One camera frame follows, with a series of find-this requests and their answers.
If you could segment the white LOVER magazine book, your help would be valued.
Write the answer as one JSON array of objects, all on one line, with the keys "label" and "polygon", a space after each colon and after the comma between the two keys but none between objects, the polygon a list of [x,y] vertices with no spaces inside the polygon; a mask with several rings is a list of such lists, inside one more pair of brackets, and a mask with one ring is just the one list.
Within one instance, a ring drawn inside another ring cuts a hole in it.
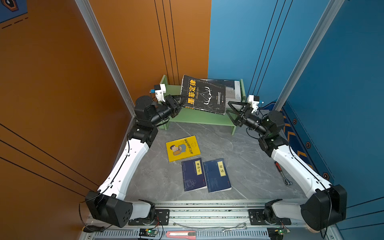
[{"label": "white LOVER magazine book", "polygon": [[226,102],[240,102],[242,100],[240,81],[210,79],[207,79],[207,81],[212,82],[214,84],[220,84],[226,87]]}]

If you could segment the black book with gold title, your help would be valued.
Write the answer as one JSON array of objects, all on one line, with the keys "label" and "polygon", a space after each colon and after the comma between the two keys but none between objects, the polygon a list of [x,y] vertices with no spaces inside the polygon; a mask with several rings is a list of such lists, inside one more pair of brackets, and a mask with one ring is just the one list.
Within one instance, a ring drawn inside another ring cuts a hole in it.
[{"label": "black book with gold title", "polygon": [[187,75],[183,75],[181,86],[181,96],[185,99],[184,108],[219,115],[225,114],[225,86]]}]

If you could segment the dark blue book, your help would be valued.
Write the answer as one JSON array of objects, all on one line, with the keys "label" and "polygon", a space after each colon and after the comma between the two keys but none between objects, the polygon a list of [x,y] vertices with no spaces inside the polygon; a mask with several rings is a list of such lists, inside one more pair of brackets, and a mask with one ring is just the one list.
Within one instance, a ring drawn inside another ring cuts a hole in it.
[{"label": "dark blue book", "polygon": [[224,159],[205,161],[203,168],[209,193],[232,189]]},{"label": "dark blue book", "polygon": [[207,188],[207,182],[201,158],[183,161],[182,173],[185,192]]}]

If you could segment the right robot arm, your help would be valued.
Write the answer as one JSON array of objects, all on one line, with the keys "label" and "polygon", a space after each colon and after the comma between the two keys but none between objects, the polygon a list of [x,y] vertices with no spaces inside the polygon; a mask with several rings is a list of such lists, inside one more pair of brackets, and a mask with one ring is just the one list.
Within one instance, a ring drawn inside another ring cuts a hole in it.
[{"label": "right robot arm", "polygon": [[307,200],[292,202],[277,199],[265,204],[264,220],[274,225],[281,219],[304,221],[314,231],[321,231],[339,223],[347,216],[347,191],[341,185],[332,185],[317,174],[291,148],[281,135],[285,126],[279,111],[270,111],[264,118],[254,115],[250,103],[228,103],[226,112],[235,126],[247,126],[257,132],[260,148],[299,184]]}]

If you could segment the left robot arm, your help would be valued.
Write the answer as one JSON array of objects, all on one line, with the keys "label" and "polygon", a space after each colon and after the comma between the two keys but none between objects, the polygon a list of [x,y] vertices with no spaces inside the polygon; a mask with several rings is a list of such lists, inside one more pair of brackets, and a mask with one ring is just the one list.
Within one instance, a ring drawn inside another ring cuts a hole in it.
[{"label": "left robot arm", "polygon": [[158,128],[176,117],[186,101],[181,95],[167,95],[159,103],[150,96],[137,99],[136,120],[127,134],[119,160],[98,190],[89,191],[85,197],[84,202],[95,220],[119,228],[133,220],[147,224],[154,221],[155,204],[146,200],[126,202],[127,190],[140,161],[154,142]]}]

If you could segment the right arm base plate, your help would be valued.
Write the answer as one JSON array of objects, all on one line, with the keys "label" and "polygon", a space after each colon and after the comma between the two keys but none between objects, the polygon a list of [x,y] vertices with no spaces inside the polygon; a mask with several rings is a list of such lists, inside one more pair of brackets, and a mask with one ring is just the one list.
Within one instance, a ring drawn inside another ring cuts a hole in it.
[{"label": "right arm base plate", "polygon": [[267,217],[264,214],[262,209],[249,209],[248,210],[250,223],[252,226],[256,225],[291,225],[292,222],[288,218],[273,218],[272,220],[267,220]]}]

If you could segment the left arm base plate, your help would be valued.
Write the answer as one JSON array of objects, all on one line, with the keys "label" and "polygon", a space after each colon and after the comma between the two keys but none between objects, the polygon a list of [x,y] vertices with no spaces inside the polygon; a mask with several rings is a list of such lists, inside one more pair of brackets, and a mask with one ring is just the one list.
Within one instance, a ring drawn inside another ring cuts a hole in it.
[{"label": "left arm base plate", "polygon": [[128,222],[129,226],[156,226],[158,221],[160,225],[167,226],[170,219],[170,210],[169,209],[156,209],[155,218],[153,220],[147,219],[134,219]]}]

